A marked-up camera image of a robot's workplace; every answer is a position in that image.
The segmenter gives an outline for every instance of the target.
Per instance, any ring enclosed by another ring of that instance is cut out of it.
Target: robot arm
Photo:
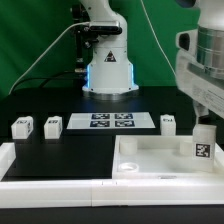
[[[133,65],[127,58],[127,22],[109,0],[80,0],[90,17],[87,33],[96,34],[84,96],[116,100],[134,93]]]
[[[224,1],[176,1],[201,11],[198,29],[177,34],[177,85],[224,118]]]
[[[198,8],[200,0],[176,0],[183,8]]]

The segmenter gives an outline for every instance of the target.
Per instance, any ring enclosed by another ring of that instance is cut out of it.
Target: black table surface
[[[66,130],[71,113],[149,112],[154,129]],[[158,135],[163,114],[175,116],[178,135],[191,135],[195,125],[192,100],[176,87],[144,87],[137,97],[118,102],[83,98],[69,88],[22,89],[0,102],[0,143],[12,142],[11,125],[32,116],[34,131],[16,143],[16,161],[3,181],[108,179],[112,175],[116,135]],[[43,126],[50,116],[62,116],[59,140],[45,140]],[[223,120],[217,143],[224,145]],[[102,208],[1,209],[0,223],[223,223],[224,205],[144,206]]]

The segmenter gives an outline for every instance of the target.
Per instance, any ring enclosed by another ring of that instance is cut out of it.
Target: small white cube
[[[32,117],[19,117],[11,126],[13,139],[27,139],[33,131]]]
[[[49,117],[44,125],[45,139],[59,139],[62,132],[62,117]]]
[[[176,122],[172,115],[162,115],[160,117],[160,130],[162,136],[176,135]]]

